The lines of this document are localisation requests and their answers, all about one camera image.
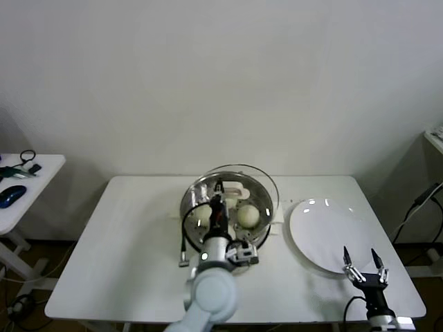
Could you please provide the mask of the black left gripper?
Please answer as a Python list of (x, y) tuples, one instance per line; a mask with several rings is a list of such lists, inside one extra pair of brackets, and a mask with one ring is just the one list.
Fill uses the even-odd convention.
[(228, 217), (226, 215), (226, 200), (224, 199), (225, 189), (223, 180), (218, 178), (215, 183), (214, 197), (210, 200), (212, 212), (209, 218), (210, 227), (206, 233), (206, 238), (222, 237), (231, 240), (228, 233)]

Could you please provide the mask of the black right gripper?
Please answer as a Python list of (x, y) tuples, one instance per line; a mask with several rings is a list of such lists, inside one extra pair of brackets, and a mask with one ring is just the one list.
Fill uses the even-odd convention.
[(374, 248), (371, 249), (371, 254), (378, 275), (372, 273), (361, 274), (353, 266), (346, 246), (343, 246), (343, 271), (353, 286), (363, 292), (366, 300), (367, 317), (390, 315), (390, 308), (383, 294), (388, 286), (385, 283), (388, 281), (388, 269), (384, 266), (382, 259)]

